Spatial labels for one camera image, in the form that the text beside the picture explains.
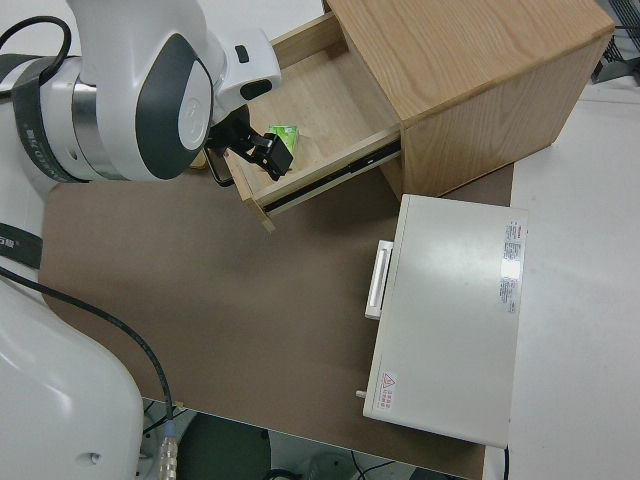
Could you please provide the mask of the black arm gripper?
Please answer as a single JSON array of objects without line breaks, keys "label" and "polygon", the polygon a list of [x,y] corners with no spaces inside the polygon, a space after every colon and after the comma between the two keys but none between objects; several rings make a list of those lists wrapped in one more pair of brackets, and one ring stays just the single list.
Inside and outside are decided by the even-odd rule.
[{"label": "black arm gripper", "polygon": [[251,159],[274,181],[289,170],[293,161],[292,153],[277,134],[261,136],[251,127],[248,107],[232,111],[214,125],[209,130],[207,148],[219,157],[230,149],[244,159]]}]

